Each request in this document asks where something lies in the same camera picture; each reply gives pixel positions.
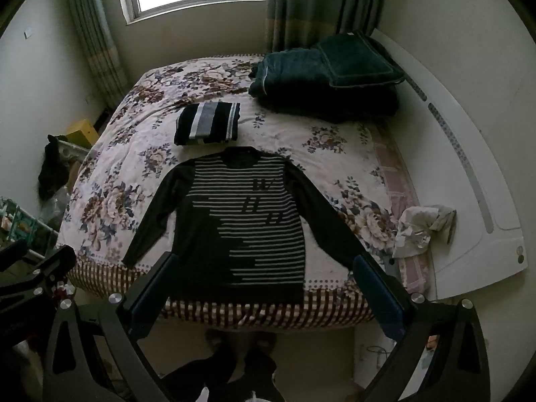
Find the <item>green left curtain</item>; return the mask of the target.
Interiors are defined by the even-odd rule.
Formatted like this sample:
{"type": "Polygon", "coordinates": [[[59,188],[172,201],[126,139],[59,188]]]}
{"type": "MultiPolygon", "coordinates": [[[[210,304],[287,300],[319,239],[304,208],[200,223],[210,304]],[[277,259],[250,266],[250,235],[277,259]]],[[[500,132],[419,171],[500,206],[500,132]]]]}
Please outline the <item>green left curtain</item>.
{"type": "Polygon", "coordinates": [[[68,0],[68,3],[93,79],[107,106],[115,109],[129,87],[103,0],[68,0]]]}

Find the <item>black striped sweater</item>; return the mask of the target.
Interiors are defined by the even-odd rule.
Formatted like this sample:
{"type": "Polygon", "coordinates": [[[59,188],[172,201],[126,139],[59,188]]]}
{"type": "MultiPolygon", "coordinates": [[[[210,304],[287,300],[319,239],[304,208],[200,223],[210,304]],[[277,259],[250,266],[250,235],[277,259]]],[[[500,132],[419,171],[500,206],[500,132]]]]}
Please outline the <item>black striped sweater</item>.
{"type": "Polygon", "coordinates": [[[171,214],[182,300],[302,303],[305,227],[348,270],[365,252],[299,168],[253,147],[227,148],[169,170],[125,253],[125,266],[132,268],[153,248],[171,214]]]}

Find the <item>white bed headboard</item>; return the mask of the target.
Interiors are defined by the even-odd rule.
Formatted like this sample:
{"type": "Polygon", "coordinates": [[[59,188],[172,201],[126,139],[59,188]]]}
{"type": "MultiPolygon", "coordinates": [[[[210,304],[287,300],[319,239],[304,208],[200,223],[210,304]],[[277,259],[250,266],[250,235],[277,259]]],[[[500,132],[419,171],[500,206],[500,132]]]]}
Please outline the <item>white bed headboard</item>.
{"type": "Polygon", "coordinates": [[[522,272],[528,266],[522,225],[480,131],[413,55],[380,31],[373,38],[406,73],[389,130],[418,204],[456,211],[451,242],[430,245],[429,298],[461,296],[522,272]]]}

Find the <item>folded striped dark garment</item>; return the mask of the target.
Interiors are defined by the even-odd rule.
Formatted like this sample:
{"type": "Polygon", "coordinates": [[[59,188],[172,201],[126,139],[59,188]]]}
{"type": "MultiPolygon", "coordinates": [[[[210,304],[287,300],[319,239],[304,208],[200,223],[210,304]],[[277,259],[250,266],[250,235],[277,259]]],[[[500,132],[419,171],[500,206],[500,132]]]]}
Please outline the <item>folded striped dark garment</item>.
{"type": "Polygon", "coordinates": [[[239,103],[203,102],[186,105],[179,110],[176,118],[175,145],[236,141],[240,111],[239,103]]]}

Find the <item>crumpled white cloth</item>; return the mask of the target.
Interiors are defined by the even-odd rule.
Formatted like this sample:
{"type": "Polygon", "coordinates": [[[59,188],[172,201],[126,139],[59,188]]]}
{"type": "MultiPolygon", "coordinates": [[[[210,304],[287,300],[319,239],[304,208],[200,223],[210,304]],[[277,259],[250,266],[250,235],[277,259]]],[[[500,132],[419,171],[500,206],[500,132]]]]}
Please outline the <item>crumpled white cloth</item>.
{"type": "Polygon", "coordinates": [[[408,207],[398,220],[393,257],[406,259],[425,254],[432,241],[450,245],[457,211],[443,205],[408,207]]]}

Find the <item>yellow box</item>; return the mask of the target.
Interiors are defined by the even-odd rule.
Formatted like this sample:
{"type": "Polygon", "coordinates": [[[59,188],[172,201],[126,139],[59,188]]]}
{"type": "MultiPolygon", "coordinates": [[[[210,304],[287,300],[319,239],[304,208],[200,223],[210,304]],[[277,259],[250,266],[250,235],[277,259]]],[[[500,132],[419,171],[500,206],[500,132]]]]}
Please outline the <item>yellow box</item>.
{"type": "Polygon", "coordinates": [[[88,119],[83,119],[69,126],[65,138],[74,145],[91,149],[98,141],[99,134],[88,119]]]}

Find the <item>green rack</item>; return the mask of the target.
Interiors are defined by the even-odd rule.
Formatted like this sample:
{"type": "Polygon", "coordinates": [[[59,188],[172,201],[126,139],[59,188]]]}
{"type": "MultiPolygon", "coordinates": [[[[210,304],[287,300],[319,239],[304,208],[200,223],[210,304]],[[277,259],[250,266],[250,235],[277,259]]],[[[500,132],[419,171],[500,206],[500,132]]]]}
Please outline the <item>green rack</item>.
{"type": "Polygon", "coordinates": [[[1,198],[1,245],[24,241],[32,255],[44,259],[55,248],[58,233],[15,201],[1,198]]]}

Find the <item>dark green pillow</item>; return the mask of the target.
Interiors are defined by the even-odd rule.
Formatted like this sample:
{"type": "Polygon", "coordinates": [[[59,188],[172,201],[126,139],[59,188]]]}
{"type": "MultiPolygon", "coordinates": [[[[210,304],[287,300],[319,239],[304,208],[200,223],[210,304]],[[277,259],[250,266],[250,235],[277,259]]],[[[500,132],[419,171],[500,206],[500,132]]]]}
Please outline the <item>dark green pillow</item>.
{"type": "Polygon", "coordinates": [[[401,83],[405,79],[405,71],[385,48],[360,32],[327,37],[316,48],[333,87],[379,86],[401,83]]]}

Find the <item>dark green folded quilt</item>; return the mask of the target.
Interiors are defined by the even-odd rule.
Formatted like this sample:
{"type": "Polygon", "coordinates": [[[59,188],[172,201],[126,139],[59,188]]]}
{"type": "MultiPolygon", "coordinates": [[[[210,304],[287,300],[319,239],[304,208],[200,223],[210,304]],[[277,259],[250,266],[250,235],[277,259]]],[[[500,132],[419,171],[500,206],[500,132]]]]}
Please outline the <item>dark green folded quilt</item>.
{"type": "Polygon", "coordinates": [[[270,53],[253,65],[248,93],[277,114],[299,115],[332,124],[381,124],[400,102],[396,88],[334,87],[322,55],[314,49],[270,53]]]}

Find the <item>green curtain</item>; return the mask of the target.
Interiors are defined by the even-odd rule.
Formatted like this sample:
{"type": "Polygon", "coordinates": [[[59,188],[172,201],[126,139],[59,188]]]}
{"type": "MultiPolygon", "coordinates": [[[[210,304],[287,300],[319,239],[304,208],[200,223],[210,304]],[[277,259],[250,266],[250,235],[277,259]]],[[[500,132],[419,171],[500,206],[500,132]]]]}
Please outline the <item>green curtain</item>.
{"type": "Polygon", "coordinates": [[[371,34],[384,0],[267,0],[266,50],[315,46],[325,37],[371,34]]]}
{"type": "Polygon", "coordinates": [[[107,106],[115,109],[129,87],[103,0],[68,0],[68,3],[93,79],[107,106]]]}

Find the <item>black hanging garment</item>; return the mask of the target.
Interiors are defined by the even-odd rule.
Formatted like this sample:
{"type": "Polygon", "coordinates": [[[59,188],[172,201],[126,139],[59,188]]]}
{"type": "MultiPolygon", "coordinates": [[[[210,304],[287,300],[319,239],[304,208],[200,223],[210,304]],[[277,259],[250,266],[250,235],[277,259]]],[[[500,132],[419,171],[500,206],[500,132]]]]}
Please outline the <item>black hanging garment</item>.
{"type": "Polygon", "coordinates": [[[62,160],[59,151],[59,141],[64,137],[47,135],[48,144],[45,147],[43,164],[38,175],[38,197],[40,201],[48,201],[69,180],[69,168],[62,160]]]}

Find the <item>green right curtain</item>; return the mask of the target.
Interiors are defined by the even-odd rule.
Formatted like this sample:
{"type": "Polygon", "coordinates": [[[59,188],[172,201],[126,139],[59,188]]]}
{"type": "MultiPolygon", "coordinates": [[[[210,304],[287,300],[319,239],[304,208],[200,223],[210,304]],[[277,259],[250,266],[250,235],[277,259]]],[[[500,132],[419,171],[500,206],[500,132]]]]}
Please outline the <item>green right curtain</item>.
{"type": "Polygon", "coordinates": [[[315,46],[325,37],[371,34],[384,0],[267,0],[266,50],[315,46]]]}

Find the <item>floral bed blanket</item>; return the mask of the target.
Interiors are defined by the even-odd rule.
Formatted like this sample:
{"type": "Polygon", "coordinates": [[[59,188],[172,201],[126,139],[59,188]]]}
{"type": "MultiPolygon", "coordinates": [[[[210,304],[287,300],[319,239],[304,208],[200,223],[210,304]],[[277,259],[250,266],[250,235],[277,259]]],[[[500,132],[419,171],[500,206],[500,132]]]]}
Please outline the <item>floral bed blanket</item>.
{"type": "Polygon", "coordinates": [[[393,255],[414,204],[386,129],[275,114],[250,97],[252,55],[145,73],[84,159],[59,241],[71,282],[124,293],[180,256],[166,312],[226,329],[354,326],[372,313],[350,267],[366,250],[410,292],[425,256],[393,255]]]}

